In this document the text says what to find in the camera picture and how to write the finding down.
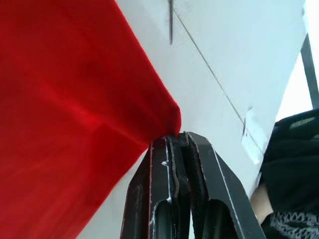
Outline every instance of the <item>skin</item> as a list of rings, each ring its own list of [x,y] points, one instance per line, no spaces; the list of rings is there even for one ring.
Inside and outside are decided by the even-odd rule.
[[[259,224],[263,223],[266,217],[274,212],[265,184],[261,184],[258,188],[256,188],[250,199],[250,203]]]

